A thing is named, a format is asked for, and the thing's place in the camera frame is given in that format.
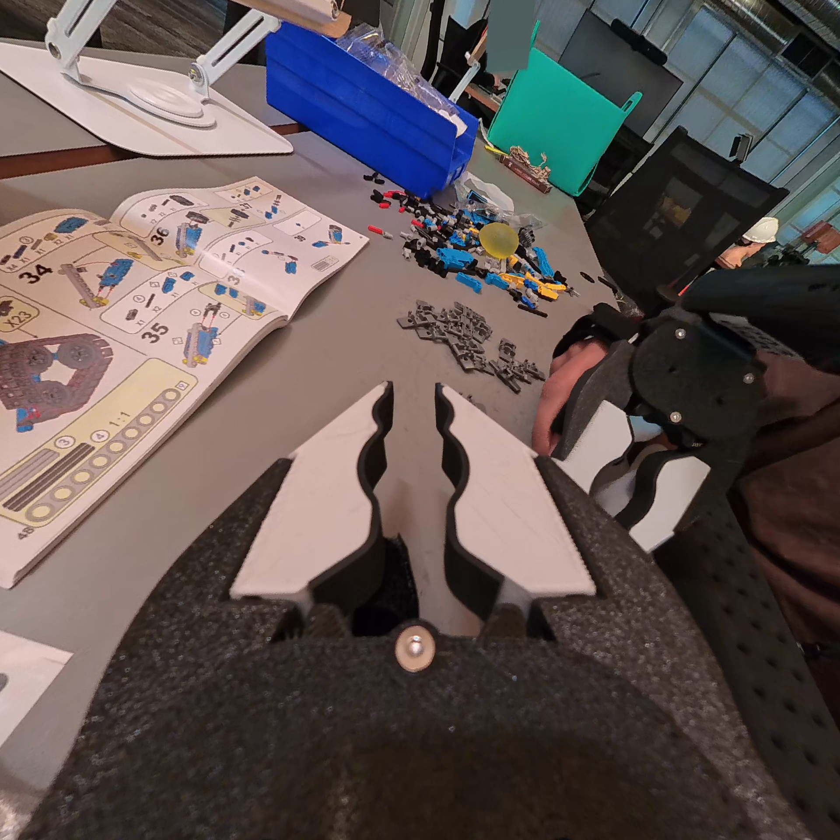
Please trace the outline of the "pile of mixed building parts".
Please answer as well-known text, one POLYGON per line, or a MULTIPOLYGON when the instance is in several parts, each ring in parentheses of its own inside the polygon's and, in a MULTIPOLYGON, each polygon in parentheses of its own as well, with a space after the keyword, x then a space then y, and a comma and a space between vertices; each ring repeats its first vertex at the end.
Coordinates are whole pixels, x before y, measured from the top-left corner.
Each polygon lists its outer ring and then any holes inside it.
POLYGON ((552 266, 537 242, 538 231, 545 226, 539 216, 518 213, 516 209, 514 213, 503 213, 484 203, 462 203, 456 192, 455 200, 445 205, 423 199, 405 188, 386 189, 385 178, 377 171, 364 175, 364 179, 374 185, 370 195, 373 203, 382 209, 396 207, 406 216, 410 228, 401 233, 405 259, 412 259, 441 277, 455 278, 458 271, 446 270, 436 249, 466 250, 476 257, 477 266, 462 271, 482 279, 484 287, 505 291, 520 309, 540 317, 547 315, 543 303, 579 297, 578 290, 552 266), (508 259, 493 259, 480 246, 480 229, 493 222, 508 224, 518 231, 520 246, 508 259))

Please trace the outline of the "grey desk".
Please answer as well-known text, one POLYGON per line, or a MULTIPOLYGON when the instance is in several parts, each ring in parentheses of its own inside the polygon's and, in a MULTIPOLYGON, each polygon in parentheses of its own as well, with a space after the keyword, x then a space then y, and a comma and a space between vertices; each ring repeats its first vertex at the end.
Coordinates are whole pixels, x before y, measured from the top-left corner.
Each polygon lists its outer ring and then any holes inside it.
POLYGON ((276 459, 287 456, 368 392, 392 381, 395 414, 387 470, 375 489, 386 536, 402 536, 421 617, 450 635, 479 621, 450 593, 443 552, 452 486, 441 468, 434 385, 471 394, 500 425, 530 443, 539 387, 513 394, 497 378, 462 372, 450 352, 401 330, 396 319, 424 299, 462 301, 493 337, 514 342, 546 370, 561 334, 598 301, 613 303, 574 200, 541 194, 478 143, 468 170, 542 219, 539 242, 578 297, 528 315, 496 288, 474 294, 404 260, 394 239, 373 237, 341 273, 263 339, 180 429, 46 558, 2 591, 2 629, 71 652, 68 664, 2 747, 2 787, 39 799, 84 721, 122 635, 182 552, 276 459))

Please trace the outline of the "brown wooden model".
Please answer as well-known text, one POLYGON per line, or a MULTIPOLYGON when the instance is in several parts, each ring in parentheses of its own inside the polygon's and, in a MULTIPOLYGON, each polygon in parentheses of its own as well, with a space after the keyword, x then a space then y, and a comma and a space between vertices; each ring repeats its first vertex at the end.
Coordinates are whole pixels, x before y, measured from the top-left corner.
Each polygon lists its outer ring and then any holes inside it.
POLYGON ((547 195, 552 191, 551 169, 548 167, 546 154, 541 154, 541 162, 534 164, 531 163, 528 152, 519 145, 512 145, 509 152, 499 152, 498 160, 541 194, 547 195))

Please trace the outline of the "clear plastic bag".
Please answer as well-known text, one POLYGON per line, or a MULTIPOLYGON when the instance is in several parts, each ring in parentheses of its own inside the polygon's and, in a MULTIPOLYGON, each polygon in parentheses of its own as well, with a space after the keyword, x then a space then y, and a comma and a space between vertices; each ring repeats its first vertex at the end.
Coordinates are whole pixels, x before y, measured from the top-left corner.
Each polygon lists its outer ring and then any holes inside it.
POLYGON ((454 182, 457 198, 462 203, 484 203, 495 207, 504 214, 513 214, 515 204, 497 184, 488 183, 470 171, 463 173, 454 182))
POLYGON ((337 38, 335 44, 453 123, 457 136, 466 131, 466 122, 456 105, 419 75, 403 52, 383 36, 381 27, 357 24, 337 38))

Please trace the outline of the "yellow plastic dome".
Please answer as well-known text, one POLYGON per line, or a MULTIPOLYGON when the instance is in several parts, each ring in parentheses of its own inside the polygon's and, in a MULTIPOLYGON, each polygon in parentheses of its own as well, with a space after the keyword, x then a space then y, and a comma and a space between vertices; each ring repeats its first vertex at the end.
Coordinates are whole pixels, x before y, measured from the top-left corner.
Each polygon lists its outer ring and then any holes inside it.
POLYGON ((486 254, 498 260, 514 256, 520 246, 518 231, 508 224, 493 222, 479 231, 480 246, 486 254))

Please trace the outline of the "pile of grey track links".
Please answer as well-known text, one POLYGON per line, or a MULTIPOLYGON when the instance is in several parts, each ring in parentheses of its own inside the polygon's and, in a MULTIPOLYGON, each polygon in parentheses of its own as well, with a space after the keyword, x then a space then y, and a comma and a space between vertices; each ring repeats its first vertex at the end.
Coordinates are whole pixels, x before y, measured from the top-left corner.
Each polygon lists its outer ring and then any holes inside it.
POLYGON ((493 330, 487 319, 458 301, 450 308, 436 309, 418 300, 414 310, 397 318, 396 323, 420 340, 448 347, 462 371, 492 375, 517 394, 523 384, 548 379, 535 363, 518 356, 517 346, 509 339, 500 338, 493 350, 493 330))

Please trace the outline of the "blue plastic bin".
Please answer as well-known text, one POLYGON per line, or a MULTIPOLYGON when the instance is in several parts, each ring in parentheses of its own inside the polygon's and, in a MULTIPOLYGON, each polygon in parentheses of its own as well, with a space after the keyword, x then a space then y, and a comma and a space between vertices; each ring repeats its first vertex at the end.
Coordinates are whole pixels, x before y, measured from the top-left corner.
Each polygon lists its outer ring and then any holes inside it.
POLYGON ((334 41, 285 23, 266 37, 266 99, 290 119, 408 191, 428 198, 466 173, 478 121, 444 116, 334 41))

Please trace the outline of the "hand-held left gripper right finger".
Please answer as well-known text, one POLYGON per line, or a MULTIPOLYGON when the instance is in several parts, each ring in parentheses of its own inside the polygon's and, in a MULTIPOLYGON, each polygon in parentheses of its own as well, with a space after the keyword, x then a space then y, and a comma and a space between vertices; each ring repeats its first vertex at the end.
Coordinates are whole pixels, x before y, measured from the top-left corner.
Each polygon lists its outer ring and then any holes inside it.
POLYGON ((444 384, 435 386, 446 509, 444 571, 465 606, 592 596, 595 583, 539 469, 538 457, 444 384))

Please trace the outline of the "black monitor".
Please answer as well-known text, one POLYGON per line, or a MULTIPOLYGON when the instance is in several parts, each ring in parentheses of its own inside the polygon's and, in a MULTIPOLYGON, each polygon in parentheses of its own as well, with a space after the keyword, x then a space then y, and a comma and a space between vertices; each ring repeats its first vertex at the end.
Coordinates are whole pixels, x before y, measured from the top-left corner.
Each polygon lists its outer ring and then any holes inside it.
POLYGON ((676 128, 584 223, 601 267, 646 315, 789 195, 676 128))

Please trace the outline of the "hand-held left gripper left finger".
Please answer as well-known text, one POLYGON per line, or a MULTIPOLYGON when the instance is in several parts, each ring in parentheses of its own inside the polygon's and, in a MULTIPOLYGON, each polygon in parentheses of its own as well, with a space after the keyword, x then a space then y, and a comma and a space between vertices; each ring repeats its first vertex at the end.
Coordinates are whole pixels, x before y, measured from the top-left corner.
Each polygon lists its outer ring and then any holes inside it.
POLYGON ((382 382, 282 459, 287 467, 229 595, 365 602, 384 572, 373 489, 386 468, 394 392, 382 382))

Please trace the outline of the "white metal stand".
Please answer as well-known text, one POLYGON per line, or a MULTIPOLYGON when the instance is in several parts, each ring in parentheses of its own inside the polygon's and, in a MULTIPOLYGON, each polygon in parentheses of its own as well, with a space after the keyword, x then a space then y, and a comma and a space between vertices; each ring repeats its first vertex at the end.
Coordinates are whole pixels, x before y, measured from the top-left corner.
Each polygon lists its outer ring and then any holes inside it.
POLYGON ((188 74, 81 57, 113 1, 68 1, 45 47, 2 43, 1 70, 105 143, 148 157, 290 154, 292 145, 213 84, 265 37, 248 14, 188 74))

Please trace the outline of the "light wooden board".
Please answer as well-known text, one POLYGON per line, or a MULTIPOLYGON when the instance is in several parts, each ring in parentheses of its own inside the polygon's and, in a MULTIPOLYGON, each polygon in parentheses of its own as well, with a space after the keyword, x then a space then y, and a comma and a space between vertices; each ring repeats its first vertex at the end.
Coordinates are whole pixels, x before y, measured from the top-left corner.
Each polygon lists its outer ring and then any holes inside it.
POLYGON ((336 1, 235 1, 248 9, 248 20, 265 24, 275 32, 283 23, 291 23, 317 34, 336 39, 348 31, 351 16, 336 1))

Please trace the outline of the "wall display screen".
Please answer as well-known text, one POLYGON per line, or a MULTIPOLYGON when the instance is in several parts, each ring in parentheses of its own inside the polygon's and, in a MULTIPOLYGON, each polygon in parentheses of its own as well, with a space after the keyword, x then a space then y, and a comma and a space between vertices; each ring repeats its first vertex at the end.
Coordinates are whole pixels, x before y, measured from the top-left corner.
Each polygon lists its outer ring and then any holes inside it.
POLYGON ((559 58, 560 65, 622 107, 639 92, 625 126, 642 137, 671 103, 683 81, 665 66, 665 53, 619 20, 605 23, 585 11, 559 58))

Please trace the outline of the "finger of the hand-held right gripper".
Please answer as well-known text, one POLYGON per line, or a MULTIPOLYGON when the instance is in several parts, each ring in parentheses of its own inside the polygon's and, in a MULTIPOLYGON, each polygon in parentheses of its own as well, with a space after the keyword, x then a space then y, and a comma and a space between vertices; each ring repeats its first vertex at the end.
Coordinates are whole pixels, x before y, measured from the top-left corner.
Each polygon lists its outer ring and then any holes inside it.
POLYGON ((628 502, 628 534, 651 553, 675 534, 711 468, 677 451, 654 451, 641 461, 628 502))
POLYGON ((627 452, 634 444, 628 416, 609 402, 602 402, 577 439, 571 452, 556 464, 607 513, 616 517, 630 501, 635 469, 627 452))

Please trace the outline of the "instruction booklet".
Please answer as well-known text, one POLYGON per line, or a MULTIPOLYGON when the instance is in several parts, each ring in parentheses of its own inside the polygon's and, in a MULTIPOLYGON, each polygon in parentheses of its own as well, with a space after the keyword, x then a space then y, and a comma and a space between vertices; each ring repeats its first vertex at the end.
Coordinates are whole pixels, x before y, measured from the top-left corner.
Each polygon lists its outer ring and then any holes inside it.
POLYGON ((368 242, 259 178, 3 226, 2 588, 368 242))

